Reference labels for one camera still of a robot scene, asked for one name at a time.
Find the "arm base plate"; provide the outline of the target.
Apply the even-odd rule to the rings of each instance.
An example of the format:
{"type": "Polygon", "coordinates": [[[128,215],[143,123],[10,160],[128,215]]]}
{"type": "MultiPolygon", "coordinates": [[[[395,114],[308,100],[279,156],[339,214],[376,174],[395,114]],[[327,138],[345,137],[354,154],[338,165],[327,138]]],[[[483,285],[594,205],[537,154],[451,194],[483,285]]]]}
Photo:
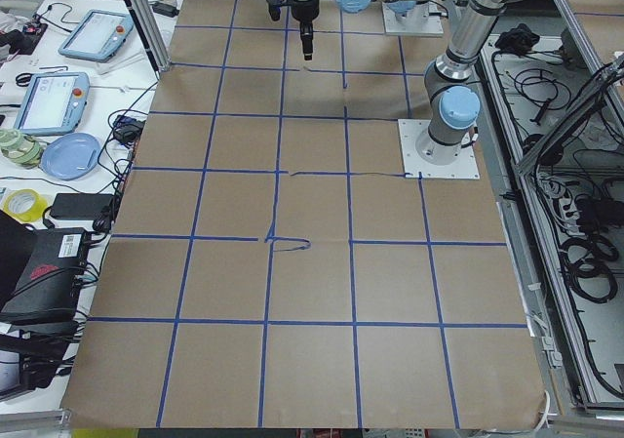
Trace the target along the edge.
{"type": "Polygon", "coordinates": [[[430,138],[429,123],[422,119],[398,121],[404,175],[408,179],[479,179],[469,132],[460,144],[440,145],[430,138]]]}
{"type": "Polygon", "coordinates": [[[444,35],[444,12],[433,2],[398,1],[383,3],[384,29],[387,35],[441,38],[444,35]]]}

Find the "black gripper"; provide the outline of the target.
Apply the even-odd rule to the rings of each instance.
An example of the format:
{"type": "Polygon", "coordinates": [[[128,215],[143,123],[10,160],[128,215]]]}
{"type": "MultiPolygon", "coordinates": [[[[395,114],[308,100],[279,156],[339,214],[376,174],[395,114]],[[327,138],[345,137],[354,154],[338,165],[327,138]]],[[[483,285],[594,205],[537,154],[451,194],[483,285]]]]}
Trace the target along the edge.
{"type": "Polygon", "coordinates": [[[319,16],[320,0],[292,0],[292,16],[300,22],[300,40],[303,58],[313,59],[314,29],[312,22],[319,16]]]}

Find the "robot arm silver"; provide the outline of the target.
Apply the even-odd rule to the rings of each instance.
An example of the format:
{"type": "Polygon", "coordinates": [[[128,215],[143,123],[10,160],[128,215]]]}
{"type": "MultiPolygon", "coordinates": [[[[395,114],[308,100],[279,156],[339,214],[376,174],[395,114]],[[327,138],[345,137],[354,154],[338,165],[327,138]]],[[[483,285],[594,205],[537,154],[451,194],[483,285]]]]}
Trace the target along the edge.
{"type": "MultiPolygon", "coordinates": [[[[336,0],[339,8],[357,14],[372,2],[385,4],[400,1],[428,0],[336,0]]],[[[416,141],[417,153],[436,165],[452,163],[468,130],[479,116],[481,104],[466,87],[478,54],[497,21],[510,2],[522,0],[446,0],[464,6],[448,47],[425,71],[425,88],[432,118],[428,129],[416,141]]]]}

